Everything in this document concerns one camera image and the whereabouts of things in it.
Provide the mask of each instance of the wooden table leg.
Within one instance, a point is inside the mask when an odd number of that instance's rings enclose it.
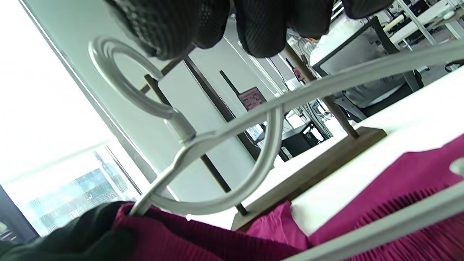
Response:
[[[311,73],[311,71],[307,68],[307,66],[303,63],[303,61],[301,61],[298,54],[295,52],[295,50],[293,50],[293,48],[288,43],[285,44],[284,52],[293,61],[293,63],[295,64],[295,67],[300,71],[300,73],[304,76],[304,78],[307,81],[316,80],[316,78]],[[333,99],[331,97],[323,97],[322,100],[326,104],[326,106],[330,110],[330,112],[338,120],[338,122],[343,127],[343,129],[347,132],[348,136],[352,137],[352,138],[355,138],[355,139],[359,138],[359,134],[351,126],[351,124],[348,122],[348,119],[347,119],[346,115],[343,113],[343,111],[340,109],[340,107],[337,104],[334,103]]]

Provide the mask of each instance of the black garment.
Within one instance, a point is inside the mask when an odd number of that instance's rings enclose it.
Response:
[[[272,57],[285,47],[288,27],[303,37],[326,34],[334,4],[334,0],[105,1],[142,48],[162,60],[183,54],[191,45],[213,47],[224,34],[230,12],[236,14],[243,48],[257,58]],[[342,2],[348,17],[360,19],[393,0]]]
[[[93,208],[30,244],[0,242],[0,261],[128,261],[136,247],[135,236],[130,231],[110,230],[124,203]]]

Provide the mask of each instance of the white table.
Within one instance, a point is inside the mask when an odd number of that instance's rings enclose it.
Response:
[[[441,0],[437,2],[435,5],[431,6],[429,9],[427,9],[417,18],[424,25],[431,22],[437,17],[442,17],[443,14],[445,14],[447,11],[453,10],[453,8],[454,7],[451,6],[446,0]],[[462,32],[462,27],[459,25],[457,21],[448,23],[446,24],[446,26],[453,34],[455,34],[457,39],[461,37],[460,33]],[[393,34],[390,37],[390,40],[392,41],[392,43],[398,44],[417,30],[417,26],[413,22],[410,22],[409,24],[398,30],[395,34]]]
[[[437,148],[464,133],[460,116],[464,112],[462,79],[464,68],[359,123],[382,128],[388,136],[292,201],[292,215],[302,231],[307,235],[316,231],[403,153]],[[446,101],[445,106],[436,106],[437,101]],[[342,138],[343,135],[331,138],[273,169],[243,205],[250,204]],[[230,229],[236,212],[229,209],[193,219]]]

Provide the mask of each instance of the window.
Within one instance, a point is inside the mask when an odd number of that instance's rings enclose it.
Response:
[[[139,193],[124,172],[104,146],[4,180],[2,186],[38,234],[45,236],[102,203],[135,201]]]

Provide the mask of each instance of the white metal hanger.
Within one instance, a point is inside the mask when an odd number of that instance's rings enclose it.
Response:
[[[179,136],[183,145],[173,159],[173,163],[151,184],[149,192],[142,195],[130,214],[144,215],[150,208],[151,203],[148,201],[150,199],[155,206],[174,213],[206,215],[232,208],[262,183],[280,147],[285,111],[290,111],[318,97],[325,97],[352,86],[410,71],[423,65],[464,59],[464,40],[451,41],[421,51],[399,53],[348,68],[271,100],[227,123],[220,130],[200,135],[196,134],[182,113],[142,95],[123,76],[114,61],[114,55],[117,53],[128,55],[156,80],[161,80],[160,71],[137,51],[116,39],[98,38],[89,43],[89,52],[100,74],[116,91],[144,111],[165,119],[167,126]],[[251,174],[239,188],[207,202],[176,202],[160,196],[161,190],[194,160],[220,142],[265,120],[268,121],[265,147]],[[361,229],[288,258],[286,261],[344,260],[463,211],[464,182],[461,182]]]

